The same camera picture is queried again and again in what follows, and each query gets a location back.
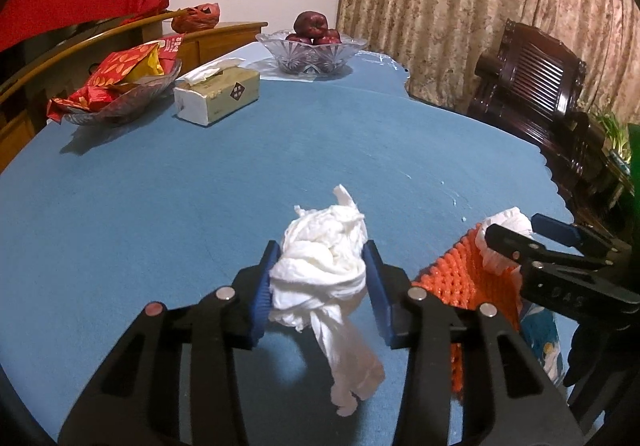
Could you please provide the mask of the white plastic bag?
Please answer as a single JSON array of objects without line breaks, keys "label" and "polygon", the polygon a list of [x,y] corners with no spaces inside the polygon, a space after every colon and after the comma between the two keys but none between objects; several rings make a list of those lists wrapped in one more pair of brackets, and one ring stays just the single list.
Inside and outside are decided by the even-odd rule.
[{"label": "white plastic bag", "polygon": [[530,239],[532,236],[532,223],[517,206],[485,218],[474,237],[483,269],[501,276],[508,270],[518,268],[518,260],[513,259],[513,253],[518,251],[516,246],[521,239]]}]

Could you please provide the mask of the orange foam net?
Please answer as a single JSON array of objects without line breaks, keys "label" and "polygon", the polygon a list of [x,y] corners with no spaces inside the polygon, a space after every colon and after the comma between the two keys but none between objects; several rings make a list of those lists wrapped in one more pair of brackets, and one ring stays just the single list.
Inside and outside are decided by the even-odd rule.
[{"label": "orange foam net", "polygon": [[422,269],[412,284],[453,307],[476,310],[485,302],[494,304],[518,332],[522,308],[518,293],[520,266],[508,265],[500,275],[486,269],[476,245],[479,230],[480,224],[470,229],[434,264]]}]

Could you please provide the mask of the blue white toothpaste tube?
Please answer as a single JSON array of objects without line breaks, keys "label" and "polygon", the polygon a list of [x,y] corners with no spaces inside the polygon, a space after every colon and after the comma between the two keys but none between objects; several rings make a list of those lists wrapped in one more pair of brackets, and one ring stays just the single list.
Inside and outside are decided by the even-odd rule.
[{"label": "blue white toothpaste tube", "polygon": [[521,336],[537,362],[555,386],[562,383],[564,362],[554,314],[537,304],[526,302],[521,311]]}]

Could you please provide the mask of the white tissue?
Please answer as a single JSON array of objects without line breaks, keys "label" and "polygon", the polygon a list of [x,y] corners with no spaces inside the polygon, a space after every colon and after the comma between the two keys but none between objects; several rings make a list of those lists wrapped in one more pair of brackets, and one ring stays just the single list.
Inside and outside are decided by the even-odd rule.
[{"label": "white tissue", "polygon": [[344,186],[333,194],[335,203],[325,209],[294,207],[296,218],[269,270],[269,320],[314,333],[331,370],[331,403],[339,416],[348,417],[375,394],[385,371],[350,320],[367,294],[366,218]]}]

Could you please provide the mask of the green potted plant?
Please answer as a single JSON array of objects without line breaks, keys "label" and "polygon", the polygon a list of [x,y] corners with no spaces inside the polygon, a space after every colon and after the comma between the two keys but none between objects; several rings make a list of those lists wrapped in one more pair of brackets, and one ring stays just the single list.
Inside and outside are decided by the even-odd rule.
[{"label": "green potted plant", "polygon": [[621,122],[612,110],[597,109],[593,110],[591,115],[604,132],[605,153],[612,159],[629,165],[631,162],[631,149],[627,125]]}]

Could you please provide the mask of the beige patterned curtain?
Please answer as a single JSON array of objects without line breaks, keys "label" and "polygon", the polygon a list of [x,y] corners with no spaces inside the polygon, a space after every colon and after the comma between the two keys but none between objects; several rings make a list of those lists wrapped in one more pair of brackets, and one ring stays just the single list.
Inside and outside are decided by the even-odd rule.
[{"label": "beige patterned curtain", "polygon": [[416,99],[464,111],[482,52],[506,22],[540,28],[585,61],[578,104],[639,118],[639,8],[634,0],[340,0],[338,28],[409,71]]}]

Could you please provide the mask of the beige tissue box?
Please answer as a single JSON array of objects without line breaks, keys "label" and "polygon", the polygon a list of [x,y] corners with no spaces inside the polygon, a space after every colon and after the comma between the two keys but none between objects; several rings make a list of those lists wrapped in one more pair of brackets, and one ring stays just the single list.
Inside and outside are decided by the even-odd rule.
[{"label": "beige tissue box", "polygon": [[176,80],[176,117],[208,127],[255,102],[259,97],[260,73],[243,68],[242,59],[208,62]]}]

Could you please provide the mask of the glass snack dish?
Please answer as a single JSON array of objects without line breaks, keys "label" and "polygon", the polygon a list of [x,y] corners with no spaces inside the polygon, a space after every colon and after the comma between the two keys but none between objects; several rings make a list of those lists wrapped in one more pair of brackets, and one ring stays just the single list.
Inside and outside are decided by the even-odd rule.
[{"label": "glass snack dish", "polygon": [[130,91],[121,94],[99,112],[89,113],[73,110],[62,115],[62,119],[79,126],[122,125],[140,117],[146,108],[171,88],[180,74],[182,61],[176,59],[168,74],[143,77]]}]

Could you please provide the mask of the glass fruit bowl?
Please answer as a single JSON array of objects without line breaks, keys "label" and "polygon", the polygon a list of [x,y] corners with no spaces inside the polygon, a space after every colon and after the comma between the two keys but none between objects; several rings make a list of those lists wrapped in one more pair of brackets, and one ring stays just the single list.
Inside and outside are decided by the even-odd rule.
[{"label": "glass fruit bowl", "polygon": [[260,42],[271,54],[280,71],[292,75],[333,75],[367,47],[362,38],[352,38],[345,34],[338,44],[309,45],[289,40],[287,31],[272,34],[257,34]]}]

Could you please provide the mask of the dark red apple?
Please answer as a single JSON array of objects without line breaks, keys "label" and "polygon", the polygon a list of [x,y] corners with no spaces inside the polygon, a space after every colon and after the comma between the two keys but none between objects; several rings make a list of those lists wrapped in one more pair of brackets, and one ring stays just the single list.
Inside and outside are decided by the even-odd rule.
[{"label": "dark red apple", "polygon": [[285,37],[291,42],[302,42],[308,45],[341,44],[341,35],[335,28],[329,28],[326,16],[317,11],[299,13],[294,25],[294,32]]}]

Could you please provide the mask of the red snack packets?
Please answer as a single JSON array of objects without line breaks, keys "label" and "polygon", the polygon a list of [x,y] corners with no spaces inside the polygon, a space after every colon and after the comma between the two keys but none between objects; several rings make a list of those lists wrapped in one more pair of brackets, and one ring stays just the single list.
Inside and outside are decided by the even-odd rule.
[{"label": "red snack packets", "polygon": [[168,74],[178,59],[182,45],[180,34],[145,42],[134,48],[109,54],[90,75],[87,82],[66,98],[52,98],[47,118],[56,123],[73,110],[99,112],[121,94],[135,88],[143,77]]}]

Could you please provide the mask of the red ornament on cabinet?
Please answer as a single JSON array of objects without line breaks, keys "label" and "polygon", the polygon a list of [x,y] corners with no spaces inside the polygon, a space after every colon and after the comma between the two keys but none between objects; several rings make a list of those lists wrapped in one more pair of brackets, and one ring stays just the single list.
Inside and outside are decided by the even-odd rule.
[{"label": "red ornament on cabinet", "polygon": [[220,21],[218,2],[208,2],[183,9],[171,20],[171,28],[179,34],[189,34],[214,28]]}]

